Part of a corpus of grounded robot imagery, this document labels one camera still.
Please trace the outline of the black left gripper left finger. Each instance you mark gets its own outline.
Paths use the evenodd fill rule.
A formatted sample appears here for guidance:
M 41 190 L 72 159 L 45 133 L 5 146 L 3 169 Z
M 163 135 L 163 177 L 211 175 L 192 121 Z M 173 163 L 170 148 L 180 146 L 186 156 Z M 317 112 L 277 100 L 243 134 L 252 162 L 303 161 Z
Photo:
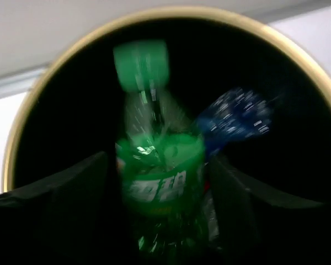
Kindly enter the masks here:
M 115 160 L 98 152 L 0 194 L 0 264 L 106 264 L 103 207 Z

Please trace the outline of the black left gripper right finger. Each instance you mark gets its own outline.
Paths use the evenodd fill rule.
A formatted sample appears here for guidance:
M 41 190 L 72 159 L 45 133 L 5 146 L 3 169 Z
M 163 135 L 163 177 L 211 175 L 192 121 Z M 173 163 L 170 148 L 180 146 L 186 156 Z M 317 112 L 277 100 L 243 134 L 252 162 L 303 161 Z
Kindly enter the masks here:
M 331 203 L 272 189 L 222 157 L 208 177 L 224 264 L 331 264 Z

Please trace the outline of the green bottle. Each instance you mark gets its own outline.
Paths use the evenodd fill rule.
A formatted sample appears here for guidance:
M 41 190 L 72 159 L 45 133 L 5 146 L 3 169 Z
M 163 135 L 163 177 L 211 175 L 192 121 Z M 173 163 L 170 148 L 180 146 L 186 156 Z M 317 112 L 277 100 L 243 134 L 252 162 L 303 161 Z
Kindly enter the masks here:
M 113 53 L 125 92 L 116 161 L 140 259 L 195 264 L 209 240 L 202 209 L 203 137 L 167 91 L 164 41 L 132 41 Z

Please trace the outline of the blue label clear bottle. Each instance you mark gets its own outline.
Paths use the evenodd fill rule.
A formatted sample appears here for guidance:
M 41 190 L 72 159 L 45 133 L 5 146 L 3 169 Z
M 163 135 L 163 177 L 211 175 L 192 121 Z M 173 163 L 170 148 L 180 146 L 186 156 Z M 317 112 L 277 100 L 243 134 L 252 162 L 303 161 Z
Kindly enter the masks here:
M 272 112 L 267 101 L 252 90 L 238 87 L 221 95 L 195 120 L 204 137 L 206 160 L 230 142 L 267 133 Z

